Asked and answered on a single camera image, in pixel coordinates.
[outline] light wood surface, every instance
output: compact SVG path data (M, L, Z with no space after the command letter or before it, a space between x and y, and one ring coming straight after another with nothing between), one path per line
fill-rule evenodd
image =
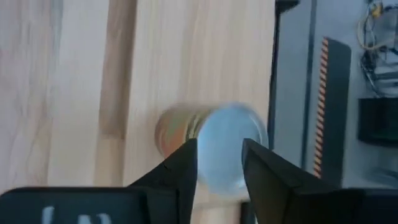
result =
M108 0L63 2L49 185L93 185Z
M138 1L123 183L161 160L154 128L180 103L240 101L266 121L272 1ZM195 203L218 203L198 186Z
M154 126L176 103L240 101L266 121L273 12L261 0L0 1L0 193L130 184L162 160ZM233 201L198 185L193 223L235 222Z

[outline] cable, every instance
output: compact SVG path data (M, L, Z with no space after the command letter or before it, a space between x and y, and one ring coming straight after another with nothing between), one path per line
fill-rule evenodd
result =
M398 39L398 37L395 36L395 37L385 40L381 43L378 43L378 44L374 43L372 46L367 46L365 42L361 41L361 36L365 35L364 32L362 33L361 29L362 29L362 27L367 25L368 19L370 17L378 18L386 12L389 12L393 9L398 9L398 5L386 6L384 9L382 7L383 7L382 1L372 2L371 4L368 4L368 7L366 9L366 15L361 20L358 21L358 25L357 25L357 29L356 29L356 37L357 37L359 45L365 50L377 50L387 44L395 42ZM373 27L371 28L371 31L370 31L372 33L372 35L374 35Z
M388 52L392 52L398 55L398 51L396 49L388 49L386 46L391 42L395 42L398 37L378 43L377 37L374 33L375 20L380 18L385 12L393 9L398 9L398 5L383 8L381 1L370 2L367 6L364 17L358 22L357 26L357 39L360 46L365 50L359 61L359 66L362 70L367 86L370 87L376 97L398 96L398 94L386 93L386 91L383 90L385 87L381 88L379 84L377 84L379 83L380 78L379 75L375 73L378 62L382 62L387 66L394 65L394 63L387 63L386 58L383 58L380 53L386 54Z

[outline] black panel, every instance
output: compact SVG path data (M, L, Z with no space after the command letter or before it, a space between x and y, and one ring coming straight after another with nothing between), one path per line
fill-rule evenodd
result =
M360 140L398 147L398 98L360 99L358 124Z
M343 156L351 49L341 42L328 39L328 65L323 131L322 179L336 186L343 178Z

